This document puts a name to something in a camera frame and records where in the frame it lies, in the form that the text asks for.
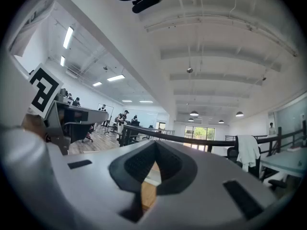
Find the glass door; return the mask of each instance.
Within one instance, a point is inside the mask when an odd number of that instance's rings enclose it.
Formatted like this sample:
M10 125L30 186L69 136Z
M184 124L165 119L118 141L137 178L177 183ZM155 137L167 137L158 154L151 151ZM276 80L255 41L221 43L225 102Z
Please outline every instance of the glass door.
M185 138L193 138L193 126L186 126L184 131ZM190 143L183 143L184 146L191 147Z
M186 126L184 137L192 138L192 139L199 139L199 140L214 140L215 136L215 128L205 128L205 127L193 127L193 126ZM183 145L201 150L207 151L208 146L204 145L196 145L190 143L184 143Z

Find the wooden surface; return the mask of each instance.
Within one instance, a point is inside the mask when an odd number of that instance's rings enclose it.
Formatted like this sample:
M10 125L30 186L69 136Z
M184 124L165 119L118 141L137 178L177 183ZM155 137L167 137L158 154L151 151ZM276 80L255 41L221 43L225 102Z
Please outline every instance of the wooden surface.
M80 154L118 148L119 143L116 140L116 134L110 132L107 133L110 137L107 137L106 135L104 135L104 132L105 130L103 128L98 128L97 131L93 132L91 134L93 142L88 139L84 139L84 143L82 143L80 140L72 143L69 146L68 154Z
M142 208L148 210L155 202L156 187L147 182L142 183Z

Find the desk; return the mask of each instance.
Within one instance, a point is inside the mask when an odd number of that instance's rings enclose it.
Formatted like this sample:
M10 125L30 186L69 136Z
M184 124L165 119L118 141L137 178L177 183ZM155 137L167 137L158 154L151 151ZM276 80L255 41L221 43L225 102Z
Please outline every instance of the desk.
M307 149L283 151L261 158L262 165L288 175L303 177L307 170Z

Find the fluorescent light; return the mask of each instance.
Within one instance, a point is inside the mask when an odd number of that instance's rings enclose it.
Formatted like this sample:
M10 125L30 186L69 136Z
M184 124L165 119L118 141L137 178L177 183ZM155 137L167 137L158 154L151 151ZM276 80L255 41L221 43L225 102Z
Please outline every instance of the fluorescent light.
M101 82L97 82L97 83L94 83L93 86L96 87L96 86L99 86L101 84L102 84Z
M65 40L64 40L64 44L63 44L64 48L68 47L68 43L69 43L69 40L71 39L72 33L73 33L73 29L71 27L68 27L68 30L65 36Z
M61 66L64 66L64 62L65 62L65 57L61 56Z
M109 82L111 82L111 81L115 81L115 80L119 80L119 79L124 79L125 77L124 77L124 75L118 75L118 76L116 76L116 77L112 77L112 78L109 78L109 79L107 79Z

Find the white cloth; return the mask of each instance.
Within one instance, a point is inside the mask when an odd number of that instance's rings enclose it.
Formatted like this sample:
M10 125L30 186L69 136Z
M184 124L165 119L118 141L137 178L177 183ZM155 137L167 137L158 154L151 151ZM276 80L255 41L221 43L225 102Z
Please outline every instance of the white cloth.
M275 131L275 128L269 128L269 135L275 135L276 134L276 131Z
M242 169L248 172L248 167L256 166L259 158L259 148L256 139L250 135L238 136L239 155L237 161L242 163Z
M123 131L123 127L124 127L123 124L119 125L119 123L118 123L117 124L117 132L121 134L121 132Z

